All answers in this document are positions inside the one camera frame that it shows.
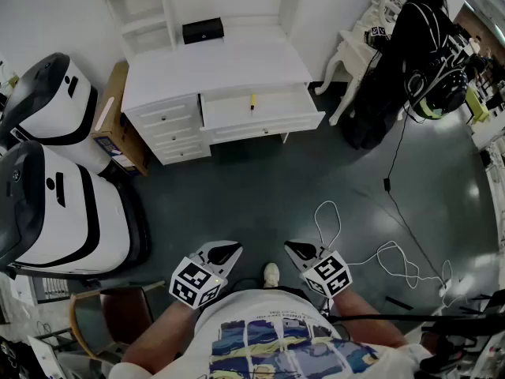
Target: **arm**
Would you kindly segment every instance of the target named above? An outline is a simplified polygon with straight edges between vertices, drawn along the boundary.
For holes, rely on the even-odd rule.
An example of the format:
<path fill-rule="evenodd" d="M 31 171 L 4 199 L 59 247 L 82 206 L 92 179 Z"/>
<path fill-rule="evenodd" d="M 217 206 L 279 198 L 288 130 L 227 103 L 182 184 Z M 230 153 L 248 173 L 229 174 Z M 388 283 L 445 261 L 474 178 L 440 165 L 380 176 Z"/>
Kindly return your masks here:
<path fill-rule="evenodd" d="M 379 314 L 360 295 L 346 288 L 333 298 L 340 316 L 360 316 Z M 403 334 L 390 322 L 385 320 L 344 321 L 349 334 L 358 343 L 384 345 L 398 348 L 407 345 Z"/>
<path fill-rule="evenodd" d="M 173 362 L 195 326 L 194 310 L 175 302 L 130 345 L 122 362 L 138 365 L 152 374 Z"/>

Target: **graphic print shirt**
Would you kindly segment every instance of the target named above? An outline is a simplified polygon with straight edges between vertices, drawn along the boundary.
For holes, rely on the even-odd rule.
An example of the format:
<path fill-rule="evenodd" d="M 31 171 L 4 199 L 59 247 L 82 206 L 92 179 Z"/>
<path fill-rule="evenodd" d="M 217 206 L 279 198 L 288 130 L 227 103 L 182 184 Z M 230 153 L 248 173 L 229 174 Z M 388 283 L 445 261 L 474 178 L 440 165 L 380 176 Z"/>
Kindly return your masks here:
<path fill-rule="evenodd" d="M 250 290 L 208 307 L 184 355 L 156 375 L 120 363 L 109 378 L 407 379 L 430 356 L 419 344 L 395 350 L 342 340 L 304 299 Z"/>

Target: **wooden chair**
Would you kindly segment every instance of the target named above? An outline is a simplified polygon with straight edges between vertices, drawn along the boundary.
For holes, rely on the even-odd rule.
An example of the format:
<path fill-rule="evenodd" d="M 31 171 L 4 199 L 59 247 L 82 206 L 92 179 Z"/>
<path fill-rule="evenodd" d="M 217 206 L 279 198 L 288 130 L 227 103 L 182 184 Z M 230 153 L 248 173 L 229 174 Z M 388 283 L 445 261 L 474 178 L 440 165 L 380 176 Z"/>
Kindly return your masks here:
<path fill-rule="evenodd" d="M 100 354 L 114 345 L 128 346 L 132 344 L 153 323 L 151 310 L 145 292 L 165 285 L 165 281 L 152 283 L 144 287 L 116 287 L 84 292 L 70 296 L 70 327 L 77 342 L 90 358 L 101 360 Z M 78 300 L 100 297 L 102 314 L 107 331 L 112 339 L 104 350 L 95 353 L 88 346 L 80 332 L 76 316 Z"/>

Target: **open drawer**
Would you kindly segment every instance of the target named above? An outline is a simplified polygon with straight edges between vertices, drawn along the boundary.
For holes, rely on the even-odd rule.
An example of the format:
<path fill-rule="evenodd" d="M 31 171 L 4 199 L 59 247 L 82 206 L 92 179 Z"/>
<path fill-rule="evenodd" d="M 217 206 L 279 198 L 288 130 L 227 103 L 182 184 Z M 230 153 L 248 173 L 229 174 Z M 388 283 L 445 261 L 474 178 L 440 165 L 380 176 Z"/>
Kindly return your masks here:
<path fill-rule="evenodd" d="M 256 94 L 253 111 L 252 94 Z M 201 105 L 200 131 L 207 144 L 316 129 L 324 117 L 304 84 L 204 93 Z"/>

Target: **cardboard box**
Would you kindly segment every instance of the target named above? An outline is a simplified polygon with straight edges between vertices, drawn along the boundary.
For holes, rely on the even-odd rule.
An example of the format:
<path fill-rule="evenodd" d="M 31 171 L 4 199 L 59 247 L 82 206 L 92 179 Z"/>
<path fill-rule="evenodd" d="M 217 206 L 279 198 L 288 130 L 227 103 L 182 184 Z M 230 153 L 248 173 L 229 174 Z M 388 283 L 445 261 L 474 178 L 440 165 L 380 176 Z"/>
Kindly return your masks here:
<path fill-rule="evenodd" d="M 91 136 L 130 175 L 148 175 L 149 147 L 121 113 L 128 63 L 114 66 L 96 110 Z"/>

